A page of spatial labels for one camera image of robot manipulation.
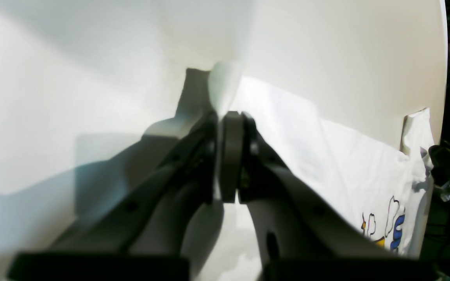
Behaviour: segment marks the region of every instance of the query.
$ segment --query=cartoon print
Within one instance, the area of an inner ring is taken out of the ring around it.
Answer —
[[[364,213],[362,213],[362,235],[369,238],[373,243],[376,245],[388,248],[387,241],[389,242],[389,249],[393,252],[398,252],[398,246],[400,245],[400,241],[402,239],[402,224],[405,221],[405,208],[403,209],[403,214],[398,215],[400,211],[400,202],[395,199],[394,196],[392,196],[389,200],[388,205],[388,213],[386,216],[386,223],[384,225],[384,229],[381,228],[381,230],[377,229],[377,222],[375,214],[370,213],[368,216],[368,219],[366,221],[366,218],[364,217]]]

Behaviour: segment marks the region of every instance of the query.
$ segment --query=white cloth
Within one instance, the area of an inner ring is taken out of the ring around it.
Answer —
[[[407,117],[402,140],[405,153],[321,119],[310,101],[254,78],[241,80],[230,110],[249,112],[258,131],[293,174],[356,231],[386,249],[407,254],[418,206],[429,186],[426,174],[432,167],[428,155],[421,154],[434,144],[428,108]],[[220,234],[201,280],[245,279],[261,270],[247,208],[237,203],[227,206],[225,222],[234,230],[227,228]],[[224,251],[224,245],[242,247]]]

